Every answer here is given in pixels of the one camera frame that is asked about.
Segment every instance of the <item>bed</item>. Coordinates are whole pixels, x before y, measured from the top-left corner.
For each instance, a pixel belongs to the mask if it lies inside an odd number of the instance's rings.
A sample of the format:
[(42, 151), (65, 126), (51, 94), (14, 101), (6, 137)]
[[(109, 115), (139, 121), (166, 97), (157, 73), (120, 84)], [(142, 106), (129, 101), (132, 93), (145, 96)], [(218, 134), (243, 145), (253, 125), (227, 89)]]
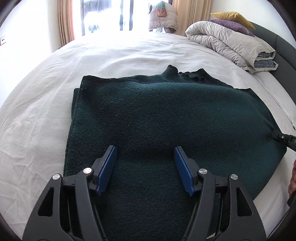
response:
[[(48, 180), (63, 173), (73, 89), (79, 87), (84, 75), (153, 75), (169, 64), (181, 72), (204, 68), (234, 88), (251, 88), (281, 131), (296, 135), (296, 49), (267, 29), (254, 26), (253, 33), (277, 51), (276, 71), (250, 74), (186, 37), (132, 31), (84, 36), (40, 63), (0, 108), (0, 213), (9, 227), (22, 238)], [(294, 160), (295, 153), (288, 149), (254, 200), (267, 235), (288, 210), (287, 188)]]

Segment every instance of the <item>orange curtain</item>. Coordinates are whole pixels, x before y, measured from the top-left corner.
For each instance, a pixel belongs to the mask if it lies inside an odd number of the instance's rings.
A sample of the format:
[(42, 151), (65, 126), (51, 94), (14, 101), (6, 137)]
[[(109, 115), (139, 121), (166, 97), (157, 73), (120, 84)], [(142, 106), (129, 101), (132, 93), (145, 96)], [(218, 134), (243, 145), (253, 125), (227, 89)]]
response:
[(72, 21), (72, 0), (58, 0), (58, 18), (59, 18), (59, 35), (61, 44), (74, 40), (74, 30)]
[(197, 21), (207, 21), (210, 16), (211, 0), (173, 0), (178, 16), (178, 35), (185, 36), (186, 29)]

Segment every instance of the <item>gray headboard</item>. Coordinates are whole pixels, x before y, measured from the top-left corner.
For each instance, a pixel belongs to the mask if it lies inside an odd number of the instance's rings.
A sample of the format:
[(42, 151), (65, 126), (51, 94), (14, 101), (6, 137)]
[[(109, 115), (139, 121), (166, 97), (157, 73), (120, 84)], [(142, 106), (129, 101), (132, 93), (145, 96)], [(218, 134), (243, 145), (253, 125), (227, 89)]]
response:
[(256, 28), (251, 30), (252, 33), (269, 43), (276, 50), (274, 61), (279, 66), (277, 70), (270, 73), (280, 82), (296, 103), (296, 49), (274, 32), (255, 23), (252, 24)]

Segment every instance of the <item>window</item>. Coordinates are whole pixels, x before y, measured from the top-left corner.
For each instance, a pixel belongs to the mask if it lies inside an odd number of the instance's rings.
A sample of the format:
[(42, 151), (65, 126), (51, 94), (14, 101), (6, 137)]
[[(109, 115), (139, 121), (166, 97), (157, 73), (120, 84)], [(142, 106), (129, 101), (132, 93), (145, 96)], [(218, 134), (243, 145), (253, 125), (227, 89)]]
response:
[(79, 31), (79, 26), (82, 28), (81, 32), (85, 34), (94, 33), (99, 29), (146, 31), (149, 23), (149, 7), (159, 2), (159, 0), (80, 0), (80, 23), (77, 19), (78, 5), (73, 2), (74, 32)]

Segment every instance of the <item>purple pillow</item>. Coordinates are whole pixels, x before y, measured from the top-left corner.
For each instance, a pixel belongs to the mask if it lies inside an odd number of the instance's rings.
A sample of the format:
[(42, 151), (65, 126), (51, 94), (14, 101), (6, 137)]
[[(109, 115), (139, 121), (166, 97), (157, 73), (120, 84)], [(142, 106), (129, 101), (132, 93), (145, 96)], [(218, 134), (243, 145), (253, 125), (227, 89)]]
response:
[(230, 20), (220, 20), (220, 19), (210, 20), (210, 22), (222, 25), (225, 28), (229, 28), (233, 31), (236, 31), (242, 34), (255, 37), (255, 35), (250, 30), (248, 30), (245, 26), (241, 25), (240, 23), (230, 21)]

